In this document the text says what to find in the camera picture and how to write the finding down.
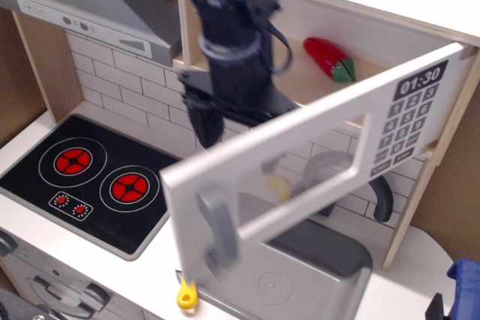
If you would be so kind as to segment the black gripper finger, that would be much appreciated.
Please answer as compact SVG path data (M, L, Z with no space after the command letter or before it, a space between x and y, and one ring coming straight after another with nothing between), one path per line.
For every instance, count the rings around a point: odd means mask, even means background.
M210 103L186 103L188 115L196 136L204 148L210 148L221 138L224 122Z

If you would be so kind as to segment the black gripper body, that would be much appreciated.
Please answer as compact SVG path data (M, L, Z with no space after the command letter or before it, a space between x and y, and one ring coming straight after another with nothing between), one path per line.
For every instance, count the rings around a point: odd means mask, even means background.
M240 62L211 62L209 72L183 71L183 101L193 123L228 118L246 125L258 125L299 106L277 89L272 48L261 49Z

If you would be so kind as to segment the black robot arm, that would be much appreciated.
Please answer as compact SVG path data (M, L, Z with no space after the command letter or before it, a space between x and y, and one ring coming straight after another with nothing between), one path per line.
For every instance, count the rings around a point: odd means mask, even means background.
M191 0L202 25L199 47L209 70L184 72L182 96L196 136L204 148L221 137L224 120L255 127L296 109L273 83L284 65L274 66L272 39L287 39L269 18L278 0Z

